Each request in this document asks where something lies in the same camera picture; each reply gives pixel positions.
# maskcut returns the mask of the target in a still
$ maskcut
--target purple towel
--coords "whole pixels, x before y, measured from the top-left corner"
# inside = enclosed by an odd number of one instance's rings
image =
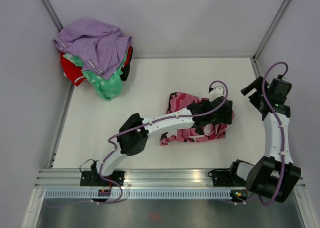
[[[108,80],[125,58],[131,40],[117,26],[82,18],[62,29],[53,42],[60,51],[80,57],[83,71]]]

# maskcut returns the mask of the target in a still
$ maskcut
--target purple cloth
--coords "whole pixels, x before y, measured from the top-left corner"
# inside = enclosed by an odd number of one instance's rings
[[[108,80],[125,58],[131,39],[117,26],[82,18],[62,29],[53,43],[60,51],[80,57],[83,71]]]

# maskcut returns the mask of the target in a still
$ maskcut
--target table surface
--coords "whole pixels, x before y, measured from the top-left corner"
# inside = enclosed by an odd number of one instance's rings
[[[142,153],[128,157],[118,168],[226,168],[237,159],[255,164],[264,154],[265,129],[261,114],[240,92],[254,79],[249,58],[187,58],[132,60],[122,93],[110,101],[84,81],[74,88],[53,167],[78,168],[90,158],[102,159],[113,148],[108,138],[133,113],[163,115],[169,94],[176,91],[208,97],[214,80],[227,84],[228,99],[233,101],[235,118],[225,139],[160,146],[160,137],[155,137]]]

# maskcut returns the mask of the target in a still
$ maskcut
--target white wall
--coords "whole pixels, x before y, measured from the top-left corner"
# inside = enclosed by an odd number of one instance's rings
[[[69,82],[40,0],[0,0],[0,226],[20,227]]]
[[[135,57],[253,55],[283,0],[50,0],[62,25],[87,16],[133,36]]]
[[[259,64],[263,73],[278,61],[289,64],[286,75],[292,83],[288,96],[291,106],[289,127],[290,151],[303,177],[320,216],[320,2],[292,0]],[[279,66],[276,73],[282,73]]]

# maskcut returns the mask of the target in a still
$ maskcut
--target metal frame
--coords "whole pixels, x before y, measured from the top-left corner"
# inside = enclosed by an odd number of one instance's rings
[[[54,8],[49,0],[41,0],[49,17],[58,31],[63,29],[63,26],[56,15]],[[271,37],[273,31],[282,18],[285,10],[288,8],[291,0],[283,0],[277,14],[270,24],[266,34],[264,35],[255,54],[249,57],[254,74],[256,77],[262,73],[258,66],[258,58],[261,55],[266,43]],[[210,58],[230,57],[230,56],[212,56]],[[74,86],[71,84],[66,96],[63,107],[63,113],[59,120],[59,125],[55,134],[55,143],[52,146],[52,155],[48,163],[48,167],[53,167],[56,151],[59,146],[60,137],[64,127],[65,119],[68,113],[69,104],[71,101]],[[244,187],[213,187],[211,178],[207,177],[208,169],[129,169],[125,170],[124,188],[129,190],[187,190],[187,191],[230,191],[232,189],[244,189]],[[41,169],[38,173],[35,182],[34,191],[29,203],[29,207],[23,221],[23,228],[35,227],[39,218],[41,206],[47,189],[72,189],[86,190],[87,187],[80,187],[81,173],[78,169]],[[295,196],[303,217],[306,227],[318,227],[310,205],[309,197],[303,179],[300,179],[294,189]]]

